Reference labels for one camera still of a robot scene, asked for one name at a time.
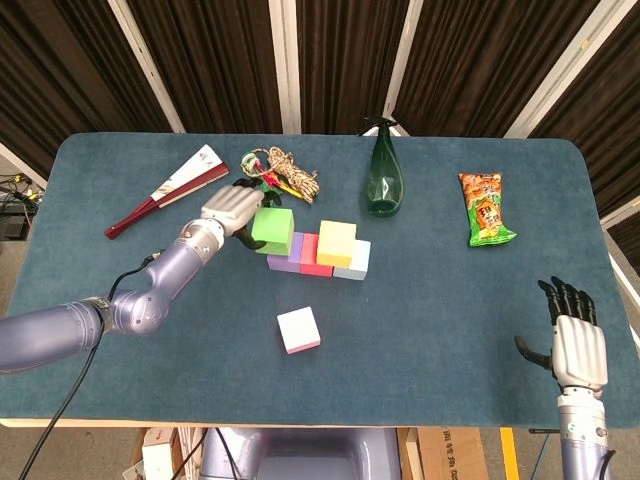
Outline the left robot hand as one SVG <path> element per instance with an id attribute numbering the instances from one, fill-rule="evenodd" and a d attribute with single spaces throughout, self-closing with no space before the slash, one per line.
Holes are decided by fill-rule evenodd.
<path id="1" fill-rule="evenodd" d="M 223 186 L 201 208 L 200 218 L 218 222 L 225 237 L 238 238 L 250 250 L 263 248 L 266 241 L 255 240 L 247 225 L 258 209 L 281 206 L 282 200 L 274 191 L 262 191 L 260 185 L 258 178 L 240 178 Z"/>

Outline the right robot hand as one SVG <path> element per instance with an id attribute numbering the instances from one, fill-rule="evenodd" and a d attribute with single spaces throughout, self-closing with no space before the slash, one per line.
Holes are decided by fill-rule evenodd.
<path id="1" fill-rule="evenodd" d="M 561 391 L 581 388 L 600 398 L 608 383 L 607 351 L 593 299 L 556 276 L 538 286 L 551 319 L 550 353 L 531 350 L 522 336 L 514 338 L 516 349 L 526 361 L 549 371 Z"/>

